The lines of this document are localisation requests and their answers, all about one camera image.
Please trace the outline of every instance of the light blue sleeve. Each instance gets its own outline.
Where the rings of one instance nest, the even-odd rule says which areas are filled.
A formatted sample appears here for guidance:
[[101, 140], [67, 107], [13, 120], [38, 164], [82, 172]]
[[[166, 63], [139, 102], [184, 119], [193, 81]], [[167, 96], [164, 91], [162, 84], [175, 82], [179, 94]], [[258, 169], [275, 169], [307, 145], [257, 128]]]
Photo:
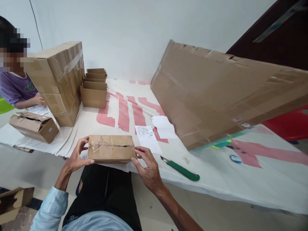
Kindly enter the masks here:
[[68, 192], [56, 189], [54, 186], [49, 191], [41, 208], [33, 218], [30, 230], [55, 230], [59, 228], [61, 217], [67, 209]]

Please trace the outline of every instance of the utility knife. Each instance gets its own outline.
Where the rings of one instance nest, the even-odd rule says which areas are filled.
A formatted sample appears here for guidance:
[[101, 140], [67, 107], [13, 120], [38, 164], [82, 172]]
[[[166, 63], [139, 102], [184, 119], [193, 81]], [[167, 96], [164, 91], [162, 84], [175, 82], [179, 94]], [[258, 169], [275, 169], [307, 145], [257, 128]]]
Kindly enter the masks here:
[[172, 160], [168, 160], [166, 158], [163, 158], [160, 156], [160, 158], [167, 163], [167, 165], [171, 166], [175, 170], [177, 170], [179, 173], [187, 177], [188, 179], [192, 181], [198, 181], [200, 180], [200, 176], [198, 174], [194, 174], [187, 169], [183, 168], [182, 166], [178, 165], [177, 163], [173, 162]]

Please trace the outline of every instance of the red plastic chair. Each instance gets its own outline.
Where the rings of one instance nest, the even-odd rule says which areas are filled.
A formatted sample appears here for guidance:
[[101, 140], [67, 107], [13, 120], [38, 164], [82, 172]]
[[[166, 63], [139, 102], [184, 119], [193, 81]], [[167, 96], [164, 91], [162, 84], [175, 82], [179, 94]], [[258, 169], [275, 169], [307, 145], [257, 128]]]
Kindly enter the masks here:
[[308, 139], [308, 105], [263, 122], [286, 141]]

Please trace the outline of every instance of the white wall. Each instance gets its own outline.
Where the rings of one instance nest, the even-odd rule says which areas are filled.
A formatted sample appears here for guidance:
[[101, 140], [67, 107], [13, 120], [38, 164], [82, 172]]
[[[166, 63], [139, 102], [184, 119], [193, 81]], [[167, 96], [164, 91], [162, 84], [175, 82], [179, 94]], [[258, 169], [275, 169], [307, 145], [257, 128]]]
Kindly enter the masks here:
[[24, 38], [30, 39], [28, 52], [42, 49], [29, 0], [0, 0], [0, 15], [19, 28]]
[[226, 52], [275, 0], [32, 0], [43, 48], [81, 40], [85, 68], [152, 79], [170, 39]]

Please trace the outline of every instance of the cardboard piece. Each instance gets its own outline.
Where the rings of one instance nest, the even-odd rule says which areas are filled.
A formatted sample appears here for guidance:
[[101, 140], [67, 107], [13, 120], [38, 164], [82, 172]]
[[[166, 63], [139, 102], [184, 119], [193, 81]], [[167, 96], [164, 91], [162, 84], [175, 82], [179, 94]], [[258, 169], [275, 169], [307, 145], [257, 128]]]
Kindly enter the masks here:
[[230, 139], [308, 102], [308, 71], [170, 41], [151, 89], [185, 147]]
[[104, 73], [104, 74], [106, 74], [106, 70], [104, 68], [93, 68], [93, 69], [87, 69], [87, 73]]
[[58, 124], [74, 126], [79, 109], [76, 98], [80, 97], [79, 87], [85, 77], [81, 42], [67, 42], [35, 53], [34, 62], [26, 70]]
[[9, 124], [24, 136], [45, 143], [51, 143], [59, 132], [56, 124], [50, 117], [31, 112], [17, 112], [17, 114], [20, 116], [13, 115]]
[[105, 108], [107, 84], [84, 81], [80, 87], [84, 107]]
[[87, 81], [87, 82], [102, 82], [105, 83], [106, 82], [106, 78], [105, 79], [82, 79], [82, 82]]
[[0, 194], [0, 225], [15, 220], [20, 207], [32, 202], [34, 187], [17, 188]]
[[86, 73], [87, 79], [106, 79], [107, 74], [104, 73]]
[[126, 164], [137, 158], [132, 136], [90, 135], [88, 159], [101, 164]]

